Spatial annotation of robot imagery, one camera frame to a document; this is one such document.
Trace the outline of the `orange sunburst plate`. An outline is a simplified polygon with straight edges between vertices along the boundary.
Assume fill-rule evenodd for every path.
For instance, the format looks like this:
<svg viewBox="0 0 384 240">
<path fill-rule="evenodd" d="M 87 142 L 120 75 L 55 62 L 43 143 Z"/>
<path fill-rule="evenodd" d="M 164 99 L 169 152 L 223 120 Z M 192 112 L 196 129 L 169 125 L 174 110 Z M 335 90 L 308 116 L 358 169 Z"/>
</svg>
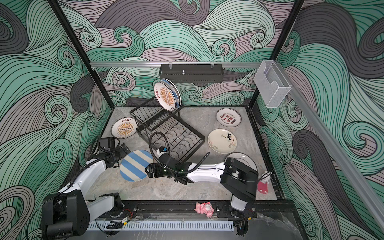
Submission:
<svg viewBox="0 0 384 240">
<path fill-rule="evenodd" d="M 161 82 L 156 83 L 154 85 L 154 93 L 161 107 L 167 111 L 176 110 L 176 98 L 165 84 Z"/>
<path fill-rule="evenodd" d="M 126 139 L 137 132 L 137 127 L 138 124 L 134 118 L 122 118 L 112 125 L 111 134 L 118 139 Z"/>
</svg>

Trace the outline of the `blue striped plate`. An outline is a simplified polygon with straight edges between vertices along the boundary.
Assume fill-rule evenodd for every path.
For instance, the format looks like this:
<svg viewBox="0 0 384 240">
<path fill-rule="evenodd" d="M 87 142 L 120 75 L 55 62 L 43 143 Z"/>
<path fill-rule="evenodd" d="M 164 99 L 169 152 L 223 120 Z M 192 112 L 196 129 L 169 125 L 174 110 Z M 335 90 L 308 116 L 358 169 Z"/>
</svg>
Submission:
<svg viewBox="0 0 384 240">
<path fill-rule="evenodd" d="M 126 155 L 120 163 L 120 173 L 128 182 L 138 182 L 148 177 L 146 167 L 154 162 L 150 152 L 135 150 Z"/>
<path fill-rule="evenodd" d="M 172 93 L 174 95 L 176 95 L 175 110 L 179 109 L 181 104 L 182 104 L 182 99 L 181 99 L 181 95 L 180 95 L 178 89 L 176 88 L 176 86 L 170 80 L 167 80 L 167 79 L 161 79 L 160 82 L 167 85 L 172 90 Z"/>
</svg>

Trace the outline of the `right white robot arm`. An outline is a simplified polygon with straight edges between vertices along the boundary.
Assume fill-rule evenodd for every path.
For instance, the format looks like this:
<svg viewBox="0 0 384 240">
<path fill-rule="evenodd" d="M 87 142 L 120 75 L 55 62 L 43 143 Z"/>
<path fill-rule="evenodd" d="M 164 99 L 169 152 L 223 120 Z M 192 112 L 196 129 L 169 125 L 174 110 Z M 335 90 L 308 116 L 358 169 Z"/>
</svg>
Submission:
<svg viewBox="0 0 384 240">
<path fill-rule="evenodd" d="M 181 163 L 171 155 L 169 141 L 161 132 L 150 135 L 149 147 L 155 160 L 145 168 L 149 178 L 167 177 L 183 185 L 199 182 L 219 183 L 232 194 L 228 209 L 234 218 L 246 216 L 249 210 L 247 207 L 251 207 L 256 201 L 259 182 L 272 175 L 272 172 L 266 172 L 259 176 L 257 170 L 233 157 L 227 157 L 219 164 L 204 165 L 203 162 L 210 153 L 206 153 L 198 163 Z"/>
</svg>

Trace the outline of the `black wire dish rack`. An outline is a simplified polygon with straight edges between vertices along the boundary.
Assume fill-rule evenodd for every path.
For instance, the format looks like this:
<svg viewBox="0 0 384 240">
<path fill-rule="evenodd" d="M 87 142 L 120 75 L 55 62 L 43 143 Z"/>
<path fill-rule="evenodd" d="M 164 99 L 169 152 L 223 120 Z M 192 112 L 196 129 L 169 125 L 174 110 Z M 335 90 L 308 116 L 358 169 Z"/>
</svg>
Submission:
<svg viewBox="0 0 384 240">
<path fill-rule="evenodd" d="M 205 142 L 204 135 L 180 117 L 183 108 L 180 106 L 169 112 L 153 97 L 130 110 L 137 121 L 140 137 L 148 143 L 154 132 L 163 133 L 170 145 L 171 156 L 180 163 L 186 162 Z"/>
</svg>

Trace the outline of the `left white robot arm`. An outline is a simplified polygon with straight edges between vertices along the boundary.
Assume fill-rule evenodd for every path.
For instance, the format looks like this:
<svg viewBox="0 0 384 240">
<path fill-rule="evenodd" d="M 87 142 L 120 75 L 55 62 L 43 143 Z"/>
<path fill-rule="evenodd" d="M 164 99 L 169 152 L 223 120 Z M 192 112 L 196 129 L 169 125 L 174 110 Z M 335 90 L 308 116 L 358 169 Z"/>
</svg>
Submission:
<svg viewBox="0 0 384 240">
<path fill-rule="evenodd" d="M 101 138 L 99 152 L 92 154 L 86 165 L 56 194 L 43 200 L 41 230 L 44 240 L 64 240 L 83 235 L 89 224 L 108 213 L 120 216 L 124 204 L 118 193 L 106 194 L 87 203 L 86 195 L 97 178 L 113 168 L 131 151 L 116 137 Z"/>
</svg>

